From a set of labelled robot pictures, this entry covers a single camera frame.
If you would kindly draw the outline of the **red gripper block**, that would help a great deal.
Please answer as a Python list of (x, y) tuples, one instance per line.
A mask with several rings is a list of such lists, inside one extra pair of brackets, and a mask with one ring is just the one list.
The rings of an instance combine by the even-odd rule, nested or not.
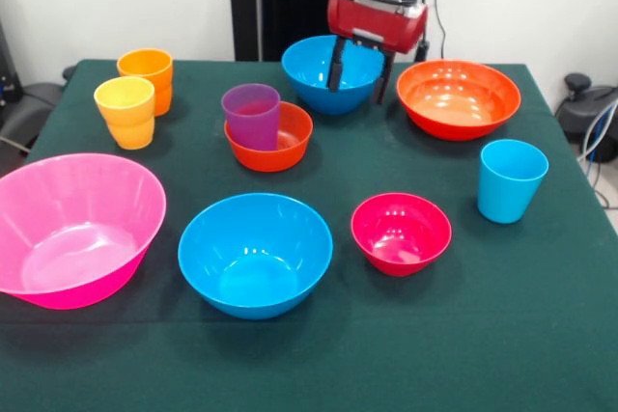
[(418, 43), (427, 22), (427, 6), (422, 3), (392, 4), (381, 0), (328, 0), (326, 16), (330, 32), (341, 36), (335, 39), (332, 51), (328, 90), (332, 93), (339, 91), (347, 39), (369, 41), (381, 46), (378, 52), (383, 57), (383, 63), (375, 83), (373, 102), (382, 104), (395, 55), (409, 53)]

